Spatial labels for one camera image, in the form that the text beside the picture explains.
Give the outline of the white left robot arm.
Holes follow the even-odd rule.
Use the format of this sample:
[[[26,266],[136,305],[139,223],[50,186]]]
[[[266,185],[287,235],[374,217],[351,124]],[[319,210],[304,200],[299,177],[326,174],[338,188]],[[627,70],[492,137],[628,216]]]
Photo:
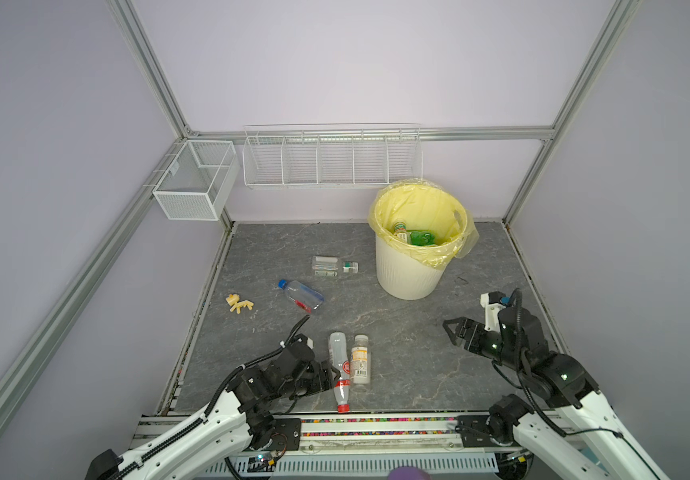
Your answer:
[[[144,445],[96,456],[88,479],[193,479],[207,467],[248,448],[268,446],[276,433],[273,405],[326,392],[334,368],[318,361],[313,342],[301,333],[300,319],[279,347],[237,366],[209,403]]]

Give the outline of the clear bottle red cap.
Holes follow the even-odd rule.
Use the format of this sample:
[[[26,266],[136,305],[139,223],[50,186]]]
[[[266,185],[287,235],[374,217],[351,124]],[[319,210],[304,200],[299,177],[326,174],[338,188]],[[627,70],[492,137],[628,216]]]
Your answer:
[[[343,332],[333,332],[329,337],[329,354],[333,369],[333,390],[337,402],[337,411],[341,414],[350,412],[350,363],[347,338]]]

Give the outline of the clear square bottle green cap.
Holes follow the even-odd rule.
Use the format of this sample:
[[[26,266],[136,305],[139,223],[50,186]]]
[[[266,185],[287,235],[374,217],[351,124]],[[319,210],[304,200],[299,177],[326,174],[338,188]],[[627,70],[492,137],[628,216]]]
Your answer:
[[[396,222],[393,225],[393,235],[402,243],[411,243],[411,234],[409,233],[406,224],[402,221]]]

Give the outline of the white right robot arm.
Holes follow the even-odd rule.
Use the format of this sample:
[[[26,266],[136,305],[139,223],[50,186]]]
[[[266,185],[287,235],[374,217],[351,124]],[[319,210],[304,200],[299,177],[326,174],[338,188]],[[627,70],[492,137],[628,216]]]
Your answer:
[[[517,453],[499,457],[502,479],[523,479],[538,458],[563,479],[664,479],[666,472],[624,426],[598,382],[574,357],[550,348],[521,290],[485,293],[484,321],[442,326],[455,346],[490,361],[515,393],[492,405],[484,425],[459,420],[463,438],[487,436]]]

